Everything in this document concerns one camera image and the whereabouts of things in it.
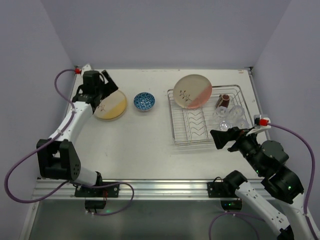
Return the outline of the dark red cup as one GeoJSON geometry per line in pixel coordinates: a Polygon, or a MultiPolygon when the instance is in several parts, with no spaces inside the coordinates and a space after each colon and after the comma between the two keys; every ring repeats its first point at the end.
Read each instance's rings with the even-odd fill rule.
{"type": "Polygon", "coordinates": [[[228,94],[220,94],[219,98],[215,104],[215,107],[225,107],[228,108],[230,104],[230,96],[228,94]]]}

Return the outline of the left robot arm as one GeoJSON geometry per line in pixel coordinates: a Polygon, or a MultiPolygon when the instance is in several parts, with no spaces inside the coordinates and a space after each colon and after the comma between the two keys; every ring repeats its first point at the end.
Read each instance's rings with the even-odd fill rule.
{"type": "Polygon", "coordinates": [[[48,139],[37,142],[37,159],[40,175],[45,179],[96,187],[102,185],[101,173],[81,165],[74,143],[102,100],[119,88],[106,70],[81,73],[82,84],[69,100],[71,108],[62,123],[48,139]]]}

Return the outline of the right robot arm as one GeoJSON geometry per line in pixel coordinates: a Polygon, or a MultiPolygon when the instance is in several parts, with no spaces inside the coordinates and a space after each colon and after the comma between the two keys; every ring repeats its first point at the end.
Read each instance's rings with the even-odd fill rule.
{"type": "Polygon", "coordinates": [[[226,195],[235,195],[249,203],[279,240],[318,240],[320,231],[308,210],[310,191],[304,190],[299,177],[286,165],[289,159],[282,145],[274,140],[257,142],[257,135],[273,127],[272,123],[250,129],[232,127],[227,131],[211,130],[218,150],[233,141],[229,152],[240,152],[262,178],[264,189],[275,198],[283,211],[278,211],[260,196],[238,170],[219,182],[226,195]]]}

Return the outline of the blue patterned bowl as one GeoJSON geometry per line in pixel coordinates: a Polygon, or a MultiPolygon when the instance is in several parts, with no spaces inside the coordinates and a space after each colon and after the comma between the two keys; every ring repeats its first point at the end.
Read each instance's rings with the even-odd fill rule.
{"type": "Polygon", "coordinates": [[[140,92],[133,99],[133,105],[141,112],[150,111],[155,103],[155,97],[149,92],[140,92]]]}

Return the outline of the cream plate back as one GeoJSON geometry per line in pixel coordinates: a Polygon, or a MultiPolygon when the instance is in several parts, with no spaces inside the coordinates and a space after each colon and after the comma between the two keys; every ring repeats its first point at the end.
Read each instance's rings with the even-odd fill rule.
{"type": "Polygon", "coordinates": [[[182,77],[173,88],[173,99],[181,108],[192,110],[202,107],[213,91],[211,82],[199,74],[182,77]]]}

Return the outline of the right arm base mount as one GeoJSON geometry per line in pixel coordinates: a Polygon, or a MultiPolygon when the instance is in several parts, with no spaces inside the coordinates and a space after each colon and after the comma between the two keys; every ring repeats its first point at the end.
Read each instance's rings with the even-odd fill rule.
{"type": "Polygon", "coordinates": [[[206,183],[208,197],[227,199],[220,200],[220,205],[224,211],[240,211],[243,203],[240,197],[236,196],[235,191],[247,181],[247,178],[237,170],[229,173],[225,178],[218,176],[206,183]]]}

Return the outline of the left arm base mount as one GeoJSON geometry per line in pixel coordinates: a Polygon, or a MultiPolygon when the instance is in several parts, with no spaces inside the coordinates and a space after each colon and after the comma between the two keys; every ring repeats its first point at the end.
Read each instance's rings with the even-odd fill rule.
{"type": "Polygon", "coordinates": [[[92,188],[77,186],[74,196],[76,198],[86,198],[84,208],[87,211],[97,211],[105,208],[108,198],[117,198],[119,196],[120,185],[111,182],[103,182],[103,188],[92,188]]]}

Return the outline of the cream plate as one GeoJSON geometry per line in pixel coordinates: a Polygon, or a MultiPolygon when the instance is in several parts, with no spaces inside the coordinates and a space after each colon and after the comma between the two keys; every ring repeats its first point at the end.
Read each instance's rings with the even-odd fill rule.
{"type": "Polygon", "coordinates": [[[182,77],[173,88],[173,99],[181,108],[192,110],[202,107],[213,91],[211,82],[199,74],[182,77]]]}
{"type": "Polygon", "coordinates": [[[127,106],[126,95],[117,90],[100,102],[93,115],[100,120],[115,120],[125,112],[127,106]]]}

